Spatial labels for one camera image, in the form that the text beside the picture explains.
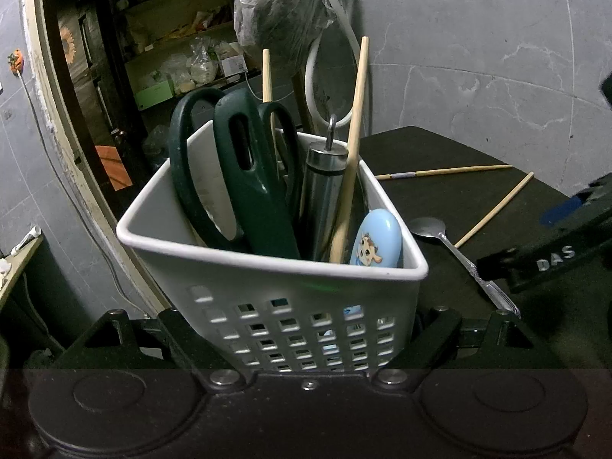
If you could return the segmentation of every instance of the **gray marble wall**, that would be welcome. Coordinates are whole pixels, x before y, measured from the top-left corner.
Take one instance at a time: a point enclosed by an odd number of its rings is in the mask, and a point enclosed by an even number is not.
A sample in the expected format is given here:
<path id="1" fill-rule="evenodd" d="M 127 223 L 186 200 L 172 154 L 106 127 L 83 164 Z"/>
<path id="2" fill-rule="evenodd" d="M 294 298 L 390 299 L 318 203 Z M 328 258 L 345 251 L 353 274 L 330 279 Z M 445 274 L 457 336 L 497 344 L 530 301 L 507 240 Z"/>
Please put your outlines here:
<path id="1" fill-rule="evenodd" d="M 357 0 L 371 132 L 417 125 L 573 194 L 612 171 L 610 15 L 612 0 Z"/>
<path id="2" fill-rule="evenodd" d="M 35 93 L 21 2 L 0 0 L 0 251 L 8 254 L 33 225 L 42 228 L 44 243 L 26 268 L 28 287 L 51 333 L 68 344 L 108 309 L 143 315 L 120 298 L 108 265 L 51 170 L 26 90 L 8 70 L 5 57 L 15 48 L 26 57 L 23 79 L 42 121 L 54 166 L 61 167 Z M 125 293 L 142 305 L 132 282 L 117 265 L 116 269 Z"/>

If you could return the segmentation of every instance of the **wooden chopstick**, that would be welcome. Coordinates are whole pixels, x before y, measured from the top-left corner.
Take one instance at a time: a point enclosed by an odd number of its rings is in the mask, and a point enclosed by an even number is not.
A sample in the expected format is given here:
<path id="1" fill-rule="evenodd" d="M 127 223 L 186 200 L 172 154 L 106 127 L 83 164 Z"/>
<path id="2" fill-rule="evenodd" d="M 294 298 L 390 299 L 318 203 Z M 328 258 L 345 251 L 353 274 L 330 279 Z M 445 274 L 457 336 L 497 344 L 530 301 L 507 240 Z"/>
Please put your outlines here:
<path id="1" fill-rule="evenodd" d="M 336 264 L 342 262 L 344 246 L 347 241 L 348 223 L 351 217 L 351 205 L 353 203 L 353 192 L 355 190 L 355 177 L 359 167 L 359 136 L 361 134 L 361 115 L 363 113 L 363 97 L 365 96 L 365 80 L 368 73 L 368 50 L 369 38 L 361 39 L 361 53 L 359 54 L 359 65 L 357 66 L 357 81 L 355 84 L 355 96 L 353 97 L 353 116 L 348 131 L 348 161 L 342 187 L 340 188 L 339 208 L 336 217 L 334 236 L 329 253 L 329 261 Z"/>
<path id="2" fill-rule="evenodd" d="M 264 48 L 261 59 L 261 86 L 262 99 L 265 102 L 272 101 L 272 68 L 270 67 L 270 50 Z M 270 116 L 270 129 L 272 130 L 272 144 L 274 145 L 274 155 L 276 160 L 280 160 L 278 156 L 278 147 L 276 146 L 276 130 L 274 124 L 274 115 Z M 280 178 L 280 170 L 278 162 L 276 164 L 276 177 Z"/>
<path id="3" fill-rule="evenodd" d="M 521 191 L 524 186 L 529 183 L 529 180 L 531 178 L 533 178 L 534 173 L 531 172 L 529 173 L 527 176 L 525 176 L 522 181 L 516 185 L 514 187 L 514 189 L 512 191 L 510 191 L 510 193 L 508 193 L 503 200 L 501 200 L 500 203 L 498 203 L 497 205 L 495 205 L 494 208 L 492 208 L 491 212 L 489 212 L 487 215 L 485 215 L 480 222 L 475 225 L 475 227 L 473 227 L 471 230 L 469 230 L 466 234 L 466 236 L 464 236 L 463 238 L 461 238 L 461 240 L 459 240 L 457 243 L 455 243 L 455 246 L 457 248 L 459 248 L 461 245 L 463 245 L 463 243 L 467 242 L 472 236 L 474 236 L 476 233 L 478 233 L 478 231 L 481 230 L 481 228 L 487 224 L 491 219 L 493 219 L 493 217 L 501 210 L 503 209 L 510 200 L 512 200 L 516 194 Z"/>
<path id="4" fill-rule="evenodd" d="M 450 168 L 450 169 L 431 169 L 429 171 L 413 171 L 411 173 L 392 173 L 392 174 L 380 174 L 376 176 L 378 181 L 387 181 L 388 179 L 405 179 L 409 177 L 420 177 L 420 176 L 438 176 L 440 174 L 456 174 L 456 173 L 475 173 L 477 171 L 492 171 L 494 169 L 510 169 L 514 166 L 509 164 L 503 164 L 498 166 L 468 166 L 464 168 Z"/>

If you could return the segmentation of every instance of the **ventilation hole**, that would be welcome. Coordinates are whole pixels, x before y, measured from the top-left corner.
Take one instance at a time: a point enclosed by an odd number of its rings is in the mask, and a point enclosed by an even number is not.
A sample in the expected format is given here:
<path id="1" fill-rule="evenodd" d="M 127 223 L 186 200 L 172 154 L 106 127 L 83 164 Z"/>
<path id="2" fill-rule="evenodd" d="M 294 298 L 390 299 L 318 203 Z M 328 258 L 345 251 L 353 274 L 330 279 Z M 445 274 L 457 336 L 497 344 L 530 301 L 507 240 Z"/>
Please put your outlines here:
<path id="1" fill-rule="evenodd" d="M 291 305 L 289 305 L 289 300 L 287 299 L 270 300 L 270 304 L 272 305 L 272 312 L 275 314 L 291 312 Z"/>
<path id="2" fill-rule="evenodd" d="M 332 345 L 324 345 L 322 350 L 323 355 L 337 354 L 340 352 L 340 348 L 335 343 Z"/>
<path id="3" fill-rule="evenodd" d="M 235 340 L 240 338 L 238 332 L 231 326 L 220 326 L 218 331 L 224 340 Z"/>
<path id="4" fill-rule="evenodd" d="M 187 289 L 192 299 L 198 303 L 212 302 L 212 294 L 210 290 L 203 285 L 191 286 Z"/>
<path id="5" fill-rule="evenodd" d="M 332 316 L 327 312 L 321 312 L 310 316 L 310 320 L 312 321 L 312 326 L 326 326 L 332 323 Z"/>
<path id="6" fill-rule="evenodd" d="M 367 345 L 365 339 L 351 340 L 351 350 L 362 349 Z"/>
<path id="7" fill-rule="evenodd" d="M 261 350 L 274 350 L 276 347 L 276 343 L 274 340 L 259 340 L 257 342 Z"/>
<path id="8" fill-rule="evenodd" d="M 336 333 L 334 333 L 334 330 L 317 331 L 316 339 L 319 342 L 330 342 L 336 339 Z"/>
<path id="9" fill-rule="evenodd" d="M 243 362 L 245 366 L 258 366 L 259 359 L 254 355 L 246 355 L 243 357 Z"/>
<path id="10" fill-rule="evenodd" d="M 391 333 L 381 333 L 378 335 L 378 344 L 388 343 L 393 341 L 393 332 Z"/>
<path id="11" fill-rule="evenodd" d="M 361 351 L 353 354 L 353 361 L 364 360 L 368 358 L 368 352 Z"/>
<path id="12" fill-rule="evenodd" d="M 289 347 L 299 347 L 301 345 L 306 345 L 306 340 L 301 335 L 292 335 L 287 337 L 287 341 L 289 342 Z"/>
<path id="13" fill-rule="evenodd" d="M 351 305 L 344 308 L 345 320 L 352 321 L 363 317 L 363 308 L 360 305 Z"/>
<path id="14" fill-rule="evenodd" d="M 378 351 L 378 357 L 381 357 L 382 355 L 389 355 L 389 354 L 393 354 L 393 346 L 384 347 Z"/>
<path id="15" fill-rule="evenodd" d="M 297 331 L 300 329 L 297 319 L 282 319 L 278 323 L 280 324 L 280 330 L 283 332 Z"/>
<path id="16" fill-rule="evenodd" d="M 252 303 L 243 303 L 238 306 L 238 315 L 241 319 L 250 319 L 251 317 L 257 317 L 259 314 Z"/>
<path id="17" fill-rule="evenodd" d="M 296 354 L 296 359 L 312 357 L 312 353 L 308 349 L 299 349 L 296 350 L 294 353 Z"/>
<path id="18" fill-rule="evenodd" d="M 225 312 L 223 312 L 221 309 L 205 309 L 204 312 L 206 313 L 208 322 L 218 323 L 226 322 L 228 320 Z"/>
<path id="19" fill-rule="evenodd" d="M 254 337 L 261 337 L 262 335 L 268 334 L 267 328 L 260 322 L 257 324 L 249 324 L 249 329 Z"/>
<path id="20" fill-rule="evenodd" d="M 342 359 L 339 355 L 335 355 L 334 357 L 326 358 L 325 363 L 328 366 L 337 366 L 338 364 L 342 364 Z"/>
<path id="21" fill-rule="evenodd" d="M 248 354 L 251 351 L 251 349 L 247 345 L 244 345 L 244 343 L 231 343 L 229 346 L 231 351 L 235 354 Z"/>
<path id="22" fill-rule="evenodd" d="M 285 357 L 283 356 L 283 354 L 268 354 L 268 358 L 270 359 L 270 362 L 285 362 Z"/>
<path id="23" fill-rule="evenodd" d="M 376 320 L 377 330 L 386 330 L 387 328 L 393 328 L 396 325 L 396 319 L 393 316 L 381 317 Z"/>
<path id="24" fill-rule="evenodd" d="M 347 326 L 347 336 L 355 337 L 365 333 L 365 324 L 351 324 Z"/>

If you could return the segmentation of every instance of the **cartoon cow sticker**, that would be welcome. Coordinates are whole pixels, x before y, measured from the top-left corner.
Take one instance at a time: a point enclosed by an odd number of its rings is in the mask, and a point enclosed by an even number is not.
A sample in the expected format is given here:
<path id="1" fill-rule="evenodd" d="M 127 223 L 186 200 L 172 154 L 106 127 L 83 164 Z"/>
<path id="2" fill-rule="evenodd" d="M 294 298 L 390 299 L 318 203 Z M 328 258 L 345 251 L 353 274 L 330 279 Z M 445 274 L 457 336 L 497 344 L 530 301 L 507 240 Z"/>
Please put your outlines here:
<path id="1" fill-rule="evenodd" d="M 362 234 L 361 241 L 359 242 L 359 248 L 357 248 L 357 265 L 371 266 L 372 261 L 380 264 L 383 261 L 382 257 L 376 255 L 378 247 L 374 245 L 374 242 L 369 237 L 369 233 Z"/>

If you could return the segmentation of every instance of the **white hose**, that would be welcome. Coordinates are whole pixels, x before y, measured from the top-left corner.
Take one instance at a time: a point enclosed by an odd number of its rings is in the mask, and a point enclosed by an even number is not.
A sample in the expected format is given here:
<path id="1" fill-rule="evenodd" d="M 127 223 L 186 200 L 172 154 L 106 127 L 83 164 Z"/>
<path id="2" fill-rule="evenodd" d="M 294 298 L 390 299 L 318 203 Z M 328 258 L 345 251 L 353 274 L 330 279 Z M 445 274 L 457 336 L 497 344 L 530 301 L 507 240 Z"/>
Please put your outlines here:
<path id="1" fill-rule="evenodd" d="M 357 36 L 351 27 L 351 21 L 348 18 L 347 12 L 345 12 L 342 4 L 339 0 L 329 0 L 329 3 L 332 7 L 332 10 L 338 17 L 338 23 L 340 24 L 340 28 L 344 31 L 349 44 L 351 45 L 351 49 L 353 50 L 353 55 L 355 57 L 355 63 L 359 61 L 359 52 L 360 45 L 359 41 L 357 41 Z M 314 119 L 314 121 L 321 126 L 327 126 L 329 124 L 328 120 L 323 119 L 319 110 L 316 107 L 316 101 L 314 100 L 314 66 L 316 65 L 316 56 L 319 52 L 319 45 L 321 44 L 321 37 L 323 33 L 319 35 L 318 38 L 315 39 L 312 46 L 310 47 L 310 52 L 308 53 L 308 60 L 306 61 L 306 74 L 304 80 L 304 90 L 306 94 L 306 105 L 308 107 L 308 111 L 310 115 Z M 341 120 L 336 123 L 336 127 L 342 127 L 347 125 L 351 121 L 351 117 L 353 116 L 353 110 L 351 109 L 348 114 Z"/>

